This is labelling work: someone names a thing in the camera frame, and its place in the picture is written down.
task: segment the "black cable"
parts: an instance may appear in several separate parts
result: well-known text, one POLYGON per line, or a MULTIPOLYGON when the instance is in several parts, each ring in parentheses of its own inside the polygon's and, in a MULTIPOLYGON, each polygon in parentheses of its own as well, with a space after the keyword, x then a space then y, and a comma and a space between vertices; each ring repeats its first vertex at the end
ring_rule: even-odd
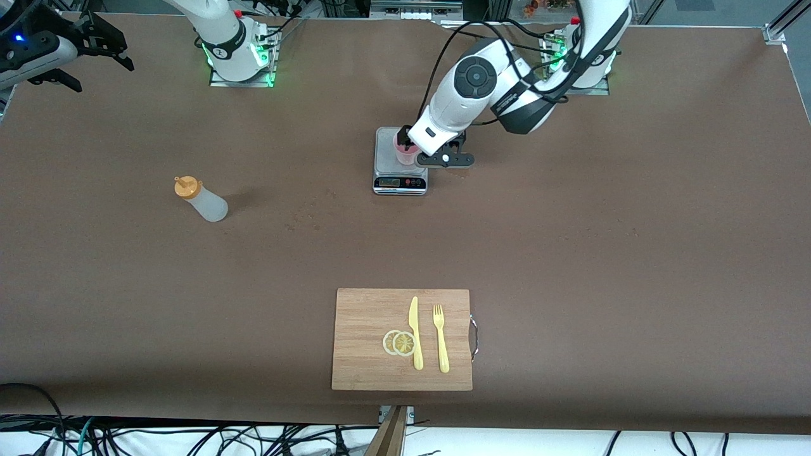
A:
POLYGON ((423 95, 423 102, 420 103, 420 105, 419 105, 419 111, 417 112, 417 120, 414 121, 414 123, 416 123, 419 120, 419 116, 422 115, 422 113, 423 113, 423 109, 425 108, 425 103, 428 101, 428 94, 431 92, 431 85, 434 83, 434 78, 436 77, 436 69, 439 68, 440 62, 442 61, 442 56, 445 55, 445 51, 448 49, 448 46, 450 46, 451 41, 453 41, 453 38, 455 38, 456 35, 459 32, 461 32, 461 30, 463 28, 468 27, 470 25, 475 25, 475 24, 483 25, 483 26, 489 28, 490 31, 495 33, 495 35, 499 38, 499 40, 501 40, 501 44, 504 45, 504 51, 506 51, 506 53, 507 53, 507 59, 510 62, 510 66, 512 66, 513 69, 515 70, 515 74, 518 76, 518 79, 521 79, 521 72, 518 71, 518 66, 516 66, 516 64, 515 64, 515 59, 513 58, 513 53, 510 52, 509 47, 508 47, 508 43, 504 39, 504 37, 501 35, 501 32, 499 32, 495 27, 493 27, 492 25, 490 25, 490 24, 488 24, 486 22, 483 22, 483 21, 480 21, 480 20, 469 20, 469 21, 465 22, 464 24, 460 25, 458 28, 454 28, 453 33, 451 33, 451 36, 448 37, 448 40, 442 46, 442 50, 440 51, 440 55, 437 56, 436 62, 434 63, 434 68, 431 70, 431 77, 428 78, 428 86, 425 87, 425 95, 423 95))
MULTIPOLYGON (((440 55, 436 58, 436 62, 434 63, 434 68, 433 68, 433 70, 431 70, 431 77, 428 80, 428 86, 425 88, 425 95, 423 96, 423 102, 420 104, 419 112, 417 113, 417 121, 419 120, 419 116, 423 113, 423 109, 425 108, 425 104, 428 101, 428 94, 431 92, 431 85, 433 84, 434 77, 436 77, 436 69, 440 65, 440 61, 442 60, 442 56, 445 54, 445 50, 448 49, 448 46, 450 45, 453 38, 463 28, 468 27, 470 25, 483 25, 483 26, 489 28, 490 31, 493 32, 499 38, 499 41, 501 41, 501 44, 504 45, 504 51, 507 54, 507 60, 509 60, 509 65, 513 68, 513 71, 515 71, 515 74, 518 77, 518 79, 521 82, 523 82, 524 84, 526 84, 526 89, 527 90, 529 90, 532 93, 535 93, 535 94, 539 95, 547 103, 559 103, 559 99, 549 97, 546 93, 541 92, 540 90, 538 90, 538 88, 536 88, 534 86, 534 84, 529 84, 529 83, 524 81, 524 77, 521 75, 521 72, 518 70, 518 66, 515 63, 515 58, 513 57, 513 53, 512 53, 512 51, 510 51, 508 41, 504 39, 504 36, 501 34, 501 32, 498 31, 498 29, 496 29, 495 27, 493 27, 492 25, 490 25, 487 22, 483 22, 483 21, 480 21, 480 20, 471 20, 471 21, 465 22, 464 24, 460 25, 458 28, 455 28, 453 30, 453 33, 451 33, 451 36, 448 37, 448 40, 445 42, 444 46, 442 46, 442 50, 440 51, 440 55)), ((523 26, 521 26, 519 29, 521 29, 522 32, 527 33, 531 37, 535 37, 535 36, 541 36, 542 37, 543 36, 543 35, 539 35, 537 33, 533 33, 530 30, 527 30, 526 28, 524 28, 523 26)))
POLYGON ((40 445, 40 447, 37 448, 36 451, 34 451, 34 454, 32 456, 45 456, 45 454, 48 453, 48 447, 50 446, 50 442, 53 440, 54 439, 51 437, 48 440, 42 442, 42 445, 40 445))
MULTIPOLYGON (((474 38, 487 38, 487 37, 485 37, 484 35, 479 35, 478 33, 471 33, 471 32, 459 32, 459 34, 460 34, 460 35, 467 35, 468 37, 474 37, 474 38)), ((553 51, 552 49, 541 49, 541 48, 534 48, 534 47, 532 47, 532 46, 527 46, 527 45, 519 45, 518 43, 513 43, 512 41, 507 41, 507 42, 508 42, 510 45, 512 45, 514 48, 521 48, 521 49, 533 50, 533 51, 535 51, 535 52, 539 52, 539 53, 541 53, 541 54, 550 54, 550 55, 552 55, 552 54, 554 54, 554 53, 555 53, 555 51, 553 51)))
POLYGON ((107 451, 105 451, 105 452, 101 451, 101 446, 99 445, 99 442, 96 440, 95 430, 90 428, 90 427, 88 427, 88 431, 84 435, 84 444, 88 445, 90 447, 90 450, 89 450, 90 454, 93 454, 93 455, 95 455, 95 454, 108 455, 109 454, 109 452, 107 452, 107 451))
POLYGON ((276 455, 276 454, 279 454, 279 452, 281 452, 281 450, 284 448, 284 444, 285 444, 285 443, 286 443, 286 442, 287 442, 287 441, 288 441, 288 440, 289 440, 289 439, 290 439, 292 436, 296 435, 296 433, 298 433, 298 432, 299 432, 299 431, 301 431, 302 429, 303 429, 303 427, 301 427, 301 426, 299 426, 299 425, 294 425, 294 426, 287 426, 287 425, 286 425, 286 426, 285 426, 285 427, 284 427, 284 428, 281 430, 281 435, 279 436, 279 438, 277 438, 277 439, 276 439, 276 440, 273 442, 273 444, 272 444, 272 445, 270 445, 270 448, 268 448, 268 450, 264 452, 263 456, 274 456, 274 455, 276 455))
MULTIPOLYGON (((62 411, 59 410, 59 406, 56 405, 56 401, 54 401, 54 398, 51 398, 51 395, 48 394, 47 391, 40 388, 39 386, 30 385, 29 383, 3 383, 3 384, 0 385, 0 390, 8 389, 8 388, 30 389, 30 390, 33 390, 33 391, 37 391, 39 394, 45 396, 45 399, 48 399, 48 402, 50 403, 51 407, 53 407, 54 411, 56 412, 56 416, 59 418, 59 430, 62 433, 62 439, 67 440, 67 430, 65 429, 65 420, 64 420, 64 417, 62 416, 62 411)), ((62 456, 65 456, 66 454, 67 454, 67 447, 63 445, 62 446, 62 456)))
POLYGON ((296 424, 295 426, 291 427, 288 436, 274 444, 278 445, 278 447, 276 448, 276 451, 271 454, 271 456, 278 456, 280 454, 284 454, 286 456, 286 453, 290 451, 290 442, 292 441, 293 437, 306 428, 306 425, 302 426, 301 424, 296 424))
POLYGON ((70 440, 66 441, 66 440, 63 440, 59 436, 54 437, 52 434, 43 434, 42 432, 37 432, 37 431, 28 431, 28 433, 29 434, 35 434, 35 435, 38 435, 38 436, 48 437, 49 439, 51 439, 53 441, 61 443, 63 448, 68 448, 70 451, 73 452, 73 454, 79 454, 79 451, 73 445, 71 445, 71 442, 76 443, 76 441, 70 441, 70 440))
MULTIPOLYGON (((689 445, 690 445, 690 451, 693 454, 693 456, 697 456, 696 447, 695 447, 695 445, 693 445, 693 439, 691 439, 690 436, 686 432, 681 432, 681 434, 687 439, 687 443, 689 443, 689 445)), ((678 442, 676 442, 676 433, 675 432, 670 433, 670 442, 673 444, 673 447, 676 448, 676 451, 678 451, 679 454, 681 454, 681 456, 687 456, 687 454, 679 446, 678 442)))
POLYGON ((518 30, 521 30, 525 35, 529 35, 529 36, 531 36, 533 38, 543 39, 543 35, 545 35, 545 33, 535 33, 533 31, 529 30, 528 28, 526 28, 523 25, 519 24, 515 19, 507 18, 507 19, 504 19, 502 22, 506 22, 508 24, 512 24, 512 25, 516 26, 516 28, 518 28, 518 30))
POLYGON ((59 419, 52 417, 52 416, 43 416, 43 415, 6 415, 0 418, 0 423, 17 423, 17 422, 24 422, 23 424, 17 424, 15 426, 11 426, 15 430, 26 430, 24 429, 17 429, 20 427, 31 427, 32 424, 35 425, 45 425, 45 424, 54 424, 59 425, 59 419))
POLYGON ((499 118, 491 118, 485 122, 473 122, 470 124, 471 127, 481 127, 482 125, 490 125, 491 123, 496 123, 499 121, 499 118))
POLYGON ((225 429, 225 427, 220 426, 220 427, 210 431, 203 438, 201 438, 199 441, 197 441, 197 443, 195 443, 194 446, 191 447, 191 450, 189 450, 189 452, 186 453, 186 456, 196 456, 200 452, 200 450, 203 449, 206 442, 211 440, 211 438, 216 436, 219 432, 222 432, 223 429, 225 429))
POLYGON ((120 437, 125 434, 132 434, 133 432, 139 432, 142 434, 159 434, 159 435, 171 435, 171 434, 203 434, 208 433, 211 431, 216 431, 218 428, 202 428, 202 429, 180 429, 177 431, 153 431, 150 429, 127 429, 126 431, 119 431, 113 434, 113 437, 120 437))
MULTIPOLYGON (((341 431, 342 432, 343 431, 358 431, 358 430, 363 430, 363 429, 378 429, 378 428, 379 428, 378 426, 345 426, 345 427, 341 428, 341 431)), ((334 432, 335 432, 334 430, 328 430, 328 431, 317 432, 317 433, 312 434, 310 436, 302 437, 302 438, 299 438, 299 439, 288 438, 288 439, 285 440, 285 443, 287 445, 289 445, 289 446, 293 446, 293 445, 297 445, 299 443, 304 443, 304 442, 311 442, 311 441, 318 441, 318 440, 329 440, 329 439, 324 439, 324 437, 322 437, 322 436, 324 436, 326 434, 331 434, 331 433, 334 433, 334 432)), ((279 456, 279 454, 281 454, 281 452, 277 451, 274 454, 267 454, 267 456, 279 456)))
POLYGON ((614 432, 614 435, 611 437, 611 441, 608 442, 608 449, 606 450, 605 456, 611 456, 611 452, 614 451, 614 444, 616 443, 616 439, 620 438, 620 432, 614 432))
POLYGON ((281 8, 279 8, 278 6, 274 6, 274 5, 268 5, 268 4, 267 4, 266 2, 264 2, 263 0, 254 0, 254 2, 253 2, 253 8, 254 8, 254 10, 256 9, 256 7, 257 7, 257 6, 258 6, 260 3, 262 4, 262 6, 264 6, 264 9, 268 11, 268 13, 270 13, 270 14, 272 14, 272 15, 274 15, 274 16, 278 15, 278 14, 276 14, 276 12, 274 12, 274 11, 273 11, 273 8, 274 8, 274 7, 275 7, 275 8, 277 8, 279 11, 281 11, 281 8))
POLYGON ((256 453, 256 449, 252 445, 248 445, 247 443, 245 443, 244 441, 242 441, 240 439, 240 437, 243 434, 245 434, 246 432, 250 431, 251 429, 255 429, 255 428, 256 428, 256 426, 250 426, 249 428, 244 428, 242 431, 238 432, 237 435, 235 435, 233 437, 229 437, 227 440, 225 439, 225 436, 222 435, 222 432, 220 432, 220 439, 222 440, 222 442, 220 443, 220 449, 217 450, 217 456, 222 456, 222 453, 225 451, 225 449, 228 448, 228 446, 231 445, 232 443, 239 443, 240 445, 247 446, 248 448, 251 449, 251 451, 253 451, 254 456, 258 456, 257 453, 256 453))
POLYGON ((256 429, 256 426, 250 426, 249 428, 244 428, 242 431, 237 432, 237 435, 229 437, 227 439, 227 443, 226 443, 226 439, 222 436, 222 432, 220 432, 220 438, 222 439, 222 443, 220 443, 220 449, 217 451, 217 456, 222 455, 223 451, 225 451, 225 449, 228 448, 228 445, 231 445, 235 441, 238 442, 238 443, 243 443, 241 440, 239 440, 239 438, 243 434, 245 434, 246 432, 250 431, 251 429, 256 429))
POLYGON ((346 447, 344 442, 344 434, 341 432, 341 427, 335 425, 335 456, 349 456, 350 449, 346 447))
POLYGON ((287 20, 286 20, 286 21, 285 21, 285 22, 284 22, 282 25, 280 25, 280 26, 279 26, 279 28, 277 28, 276 30, 274 30, 274 31, 272 31, 272 32, 270 32, 270 33, 268 33, 267 35, 261 35, 261 36, 259 37, 259 41, 262 41, 262 40, 267 40, 269 37, 273 37, 273 36, 275 36, 277 33, 281 32, 281 30, 282 30, 284 27, 286 27, 286 26, 287 26, 287 24, 289 24, 291 20, 296 19, 296 18, 298 18, 298 16, 296 16, 296 15, 292 15, 292 16, 290 16, 290 17, 289 17, 289 18, 288 18, 288 19, 287 19, 287 20))
POLYGON ((101 441, 104 442, 105 450, 107 449, 107 444, 109 444, 109 447, 113 450, 113 454, 115 454, 115 456, 121 456, 121 453, 118 452, 118 445, 115 444, 115 441, 108 440, 103 430, 101 431, 101 441))
MULTIPOLYGON (((100 450, 99 453, 101 453, 101 448, 104 448, 105 456, 109 456, 109 450, 107 449, 108 441, 106 439, 102 440, 100 445, 98 444, 98 442, 95 443, 96 447, 100 450)), ((121 456, 120 454, 118 454, 118 451, 116 449, 113 449, 113 454, 115 454, 115 456, 121 456)))
POLYGON ((256 432, 256 439, 259 440, 259 454, 262 454, 264 453, 264 440, 262 440, 262 436, 259 434, 259 428, 255 426, 254 431, 256 432))
POLYGON ((103 432, 103 436, 109 440, 109 443, 118 448, 118 451, 124 453, 124 456, 132 456, 132 454, 127 453, 122 447, 118 446, 116 443, 115 438, 113 437, 113 430, 112 429, 105 429, 103 432))
POLYGON ((535 65, 534 67, 531 67, 531 68, 530 68, 530 72, 534 72, 535 70, 538 70, 539 68, 543 68, 543 67, 548 67, 548 66, 550 66, 550 65, 554 65, 554 64, 556 64, 556 63, 560 62, 560 61, 561 61, 561 60, 563 60, 563 59, 564 59, 563 57, 558 57, 558 58, 553 58, 552 60, 549 60, 549 61, 547 61, 547 62, 541 62, 541 63, 539 63, 538 65, 535 65))
MULTIPOLYGON (((263 448, 263 442, 270 442, 270 443, 273 443, 273 442, 279 441, 279 440, 281 439, 281 436, 279 436, 278 438, 262 437, 262 436, 261 436, 261 434, 259 434, 259 429, 258 429, 258 428, 255 428, 255 427, 253 427, 253 428, 254 428, 254 430, 256 431, 256 434, 257 434, 257 435, 256 435, 256 437, 254 437, 254 436, 252 436, 252 435, 250 435, 250 434, 247 434, 247 433, 245 433, 245 434, 243 435, 243 437, 247 437, 247 438, 249 438, 249 439, 252 439, 252 440, 258 441, 258 442, 260 443, 260 453, 261 453, 261 454, 264 454, 264 453, 265 453, 264 448, 263 448)), ((234 430, 235 430, 235 429, 226 429, 226 431, 234 431, 234 430)), ((334 442, 334 441, 332 441, 332 440, 330 440, 330 439, 328 439, 327 437, 312 437, 312 438, 311 438, 311 437, 312 437, 312 436, 309 436, 309 437, 302 437, 302 438, 300 438, 300 439, 296 439, 296 438, 286 438, 286 436, 285 436, 285 440, 287 440, 287 441, 289 441, 289 442, 293 442, 293 443, 301 443, 301 442, 303 442, 303 441, 328 441, 329 443, 331 443, 331 444, 335 445, 335 442, 334 442)))

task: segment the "lemon slice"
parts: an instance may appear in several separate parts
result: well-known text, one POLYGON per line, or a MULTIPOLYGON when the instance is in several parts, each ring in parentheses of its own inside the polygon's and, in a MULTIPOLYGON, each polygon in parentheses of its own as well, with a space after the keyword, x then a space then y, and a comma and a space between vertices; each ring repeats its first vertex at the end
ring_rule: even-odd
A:
POLYGON ((383 336, 383 350, 386 350, 386 353, 397 356, 397 352, 394 351, 394 337, 399 333, 399 329, 392 329, 383 336))
POLYGON ((414 335, 402 331, 394 336, 394 351, 400 356, 411 356, 414 353, 414 335))

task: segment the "brown table surface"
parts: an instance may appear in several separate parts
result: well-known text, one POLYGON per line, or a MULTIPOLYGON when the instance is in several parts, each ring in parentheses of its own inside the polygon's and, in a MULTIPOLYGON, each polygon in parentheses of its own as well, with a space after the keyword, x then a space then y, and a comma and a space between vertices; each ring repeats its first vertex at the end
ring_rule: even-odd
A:
POLYGON ((22 84, 0 127, 0 380, 72 415, 811 430, 811 129, 759 30, 631 28, 611 96, 471 128, 467 176, 400 198, 375 130, 414 120, 448 30, 310 21, 261 90, 209 88, 183 17, 110 21, 135 72, 82 58, 83 93, 22 84), (470 289, 474 390, 332 391, 339 287, 470 289))

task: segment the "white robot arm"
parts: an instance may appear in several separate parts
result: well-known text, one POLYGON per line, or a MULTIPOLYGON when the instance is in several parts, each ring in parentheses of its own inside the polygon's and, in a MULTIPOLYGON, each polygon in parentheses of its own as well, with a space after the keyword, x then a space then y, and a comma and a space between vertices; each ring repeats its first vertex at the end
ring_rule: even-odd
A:
POLYGON ((629 0, 579 0, 581 23, 566 28, 571 41, 564 64, 545 81, 501 39, 467 50, 440 82, 408 138, 432 156, 490 107, 505 130, 527 134, 540 127, 571 87, 592 87, 606 74, 631 21, 629 0))
POLYGON ((228 0, 164 0, 191 21, 214 70, 223 79, 244 81, 268 65, 257 49, 268 27, 243 16, 237 18, 228 0))
MULTIPOLYGON (((191 21, 214 70, 225 80, 250 79, 268 65, 259 49, 265 24, 237 18, 228 0, 165 0, 191 21)), ((114 58, 134 69, 123 33, 91 12, 71 22, 50 0, 0 0, 0 90, 29 80, 61 83, 81 92, 81 83, 59 69, 81 55, 114 58)))

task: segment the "metal handle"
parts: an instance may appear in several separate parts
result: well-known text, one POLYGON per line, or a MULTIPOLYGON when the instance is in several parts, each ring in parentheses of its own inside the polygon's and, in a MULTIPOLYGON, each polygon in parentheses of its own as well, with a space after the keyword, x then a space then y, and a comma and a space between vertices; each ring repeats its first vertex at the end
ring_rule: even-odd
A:
POLYGON ((476 347, 473 349, 473 353, 470 354, 470 362, 473 363, 476 360, 476 354, 478 353, 478 325, 476 325, 476 320, 473 319, 473 314, 470 314, 470 324, 473 325, 475 329, 474 335, 476 338, 476 347))

